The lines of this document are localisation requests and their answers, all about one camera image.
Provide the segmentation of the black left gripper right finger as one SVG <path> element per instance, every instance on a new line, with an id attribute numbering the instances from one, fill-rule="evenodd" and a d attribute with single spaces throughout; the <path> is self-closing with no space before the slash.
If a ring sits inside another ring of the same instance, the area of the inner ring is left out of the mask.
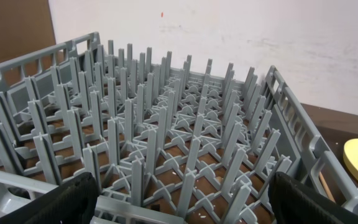
<path id="1" fill-rule="evenodd" d="M 358 224 L 358 215 L 284 172 L 273 175 L 268 198 L 277 223 Z"/>

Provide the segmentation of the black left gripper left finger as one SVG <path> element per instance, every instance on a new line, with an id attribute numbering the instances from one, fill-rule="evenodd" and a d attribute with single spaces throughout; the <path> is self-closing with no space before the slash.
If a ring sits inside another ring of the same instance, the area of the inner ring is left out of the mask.
<path id="1" fill-rule="evenodd" d="M 84 172 L 40 198 L 0 218 L 0 224 L 89 224 L 99 190 L 95 178 Z"/>

